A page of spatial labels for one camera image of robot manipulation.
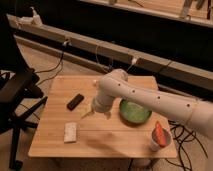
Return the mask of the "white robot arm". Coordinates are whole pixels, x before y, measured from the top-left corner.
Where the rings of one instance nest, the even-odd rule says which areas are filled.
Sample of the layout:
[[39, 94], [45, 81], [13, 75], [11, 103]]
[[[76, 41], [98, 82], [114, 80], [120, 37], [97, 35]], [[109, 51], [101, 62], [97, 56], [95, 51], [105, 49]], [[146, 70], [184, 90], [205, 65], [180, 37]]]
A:
[[128, 82], [128, 74], [122, 69], [113, 70], [101, 77], [97, 87], [97, 94], [84, 116], [94, 112], [107, 113], [114, 100], [122, 98], [213, 139], [213, 103], [137, 87]]

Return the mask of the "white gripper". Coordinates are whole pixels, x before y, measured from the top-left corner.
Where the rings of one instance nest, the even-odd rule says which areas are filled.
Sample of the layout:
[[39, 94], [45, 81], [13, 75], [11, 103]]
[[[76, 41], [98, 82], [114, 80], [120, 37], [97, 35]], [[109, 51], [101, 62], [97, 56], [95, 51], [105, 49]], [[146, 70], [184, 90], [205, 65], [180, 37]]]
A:
[[100, 104], [96, 99], [92, 100], [91, 108], [93, 111], [88, 111], [88, 112], [82, 114], [81, 119], [84, 119], [88, 116], [92, 116], [95, 112], [105, 113], [110, 110], [110, 108], [108, 106], [104, 106], [104, 105]]

